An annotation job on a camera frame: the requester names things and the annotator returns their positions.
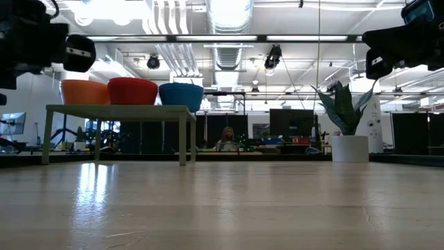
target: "computer monitor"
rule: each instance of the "computer monitor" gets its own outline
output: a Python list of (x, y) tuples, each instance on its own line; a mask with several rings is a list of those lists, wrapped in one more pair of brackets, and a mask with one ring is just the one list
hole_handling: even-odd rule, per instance
[(313, 110), (270, 109), (270, 134), (285, 140), (311, 136), (314, 126)]
[(0, 133), (4, 135), (22, 135), (25, 128), (25, 112), (3, 114), (0, 123)]

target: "potted plant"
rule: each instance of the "potted plant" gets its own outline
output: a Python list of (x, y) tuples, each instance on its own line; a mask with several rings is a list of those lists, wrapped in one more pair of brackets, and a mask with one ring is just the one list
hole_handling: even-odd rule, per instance
[(334, 86), (334, 99), (318, 93), (322, 105), (328, 117), (336, 124), (342, 132), (342, 136), (332, 137), (332, 155), (334, 162), (341, 163), (366, 163), (368, 162), (368, 138), (355, 135), (356, 129), (361, 121), (366, 104), (373, 95), (373, 88), (365, 93), (358, 102), (353, 105), (352, 93), (349, 85), (343, 87), (341, 82)]
[(86, 150), (85, 137), (81, 127), (77, 128), (77, 138), (74, 142), (74, 151), (84, 151)]

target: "bowl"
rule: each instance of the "bowl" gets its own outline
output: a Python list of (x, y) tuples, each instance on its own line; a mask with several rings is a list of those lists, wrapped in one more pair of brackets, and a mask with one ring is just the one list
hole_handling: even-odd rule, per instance
[(108, 105), (110, 96), (105, 84), (84, 80), (63, 80), (64, 105)]
[(110, 80), (108, 92), (114, 105), (154, 105), (158, 86), (145, 79), (121, 77)]
[(192, 113), (200, 110), (203, 93), (203, 87), (188, 83), (166, 83), (159, 87), (162, 105), (184, 105)]

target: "table leg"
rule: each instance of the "table leg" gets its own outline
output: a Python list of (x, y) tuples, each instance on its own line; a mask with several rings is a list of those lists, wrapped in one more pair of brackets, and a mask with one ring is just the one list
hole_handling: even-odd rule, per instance
[(179, 115), (179, 164), (187, 164), (187, 114), (182, 112)]
[(54, 112), (46, 111), (46, 122), (44, 124), (43, 150), (42, 150), (42, 164), (49, 164), (49, 146), (51, 145), (51, 131), (53, 128)]
[(196, 161), (196, 121), (193, 119), (190, 122), (190, 146), (191, 146), (191, 161)]
[(100, 148), (101, 148), (101, 138), (102, 138), (102, 120), (97, 120), (97, 129), (96, 129), (96, 150), (94, 152), (94, 159), (100, 160)]

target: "orange bowl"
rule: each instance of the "orange bowl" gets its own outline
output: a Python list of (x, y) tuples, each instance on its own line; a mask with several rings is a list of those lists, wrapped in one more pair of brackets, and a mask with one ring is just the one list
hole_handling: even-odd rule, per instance
[(63, 104), (109, 105), (110, 95), (105, 84), (94, 81), (63, 80)]

